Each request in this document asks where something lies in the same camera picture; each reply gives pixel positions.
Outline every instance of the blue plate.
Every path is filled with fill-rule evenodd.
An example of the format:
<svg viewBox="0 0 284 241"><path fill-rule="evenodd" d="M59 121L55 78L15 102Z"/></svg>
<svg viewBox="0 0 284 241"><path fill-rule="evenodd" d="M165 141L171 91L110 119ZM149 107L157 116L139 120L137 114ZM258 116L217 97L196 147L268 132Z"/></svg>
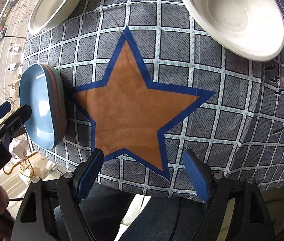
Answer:
<svg viewBox="0 0 284 241"><path fill-rule="evenodd" d="M40 64L31 65L21 77L19 101L21 106L28 104L32 108L32 116L24 125L31 140L44 149L52 149L56 144L56 131L47 79Z"/></svg>

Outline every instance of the street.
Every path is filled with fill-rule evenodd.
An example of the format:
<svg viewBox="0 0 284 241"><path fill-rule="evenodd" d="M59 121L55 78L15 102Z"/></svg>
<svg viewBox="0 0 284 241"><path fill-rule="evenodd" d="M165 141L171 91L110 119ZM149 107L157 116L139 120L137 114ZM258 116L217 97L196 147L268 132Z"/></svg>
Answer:
<svg viewBox="0 0 284 241"><path fill-rule="evenodd" d="M11 63L22 63L20 62L21 54L24 51L24 43L26 40L24 37L26 37L28 20L36 2L37 0L19 0L7 15L4 26L7 28L5 36L18 36L23 38L4 37L0 41L0 104L2 104L6 98L13 96L13 89L12 87L8 87L8 84L14 83L18 77L18 73L21 73L21 71L19 67L15 70L7 70L7 67ZM11 44L20 46L19 51L10 52Z"/></svg>

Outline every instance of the white paper bowl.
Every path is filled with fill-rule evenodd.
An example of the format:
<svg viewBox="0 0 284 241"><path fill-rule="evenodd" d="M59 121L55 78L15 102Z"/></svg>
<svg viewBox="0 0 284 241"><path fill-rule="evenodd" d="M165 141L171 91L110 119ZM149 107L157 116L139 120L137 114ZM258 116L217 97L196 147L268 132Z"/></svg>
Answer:
<svg viewBox="0 0 284 241"><path fill-rule="evenodd" d="M198 24L234 53L256 61L277 56L284 22L274 0L183 0Z"/></svg>
<svg viewBox="0 0 284 241"><path fill-rule="evenodd" d="M43 28L61 24L74 11L80 0L38 0L28 23L30 34L37 34Z"/></svg>

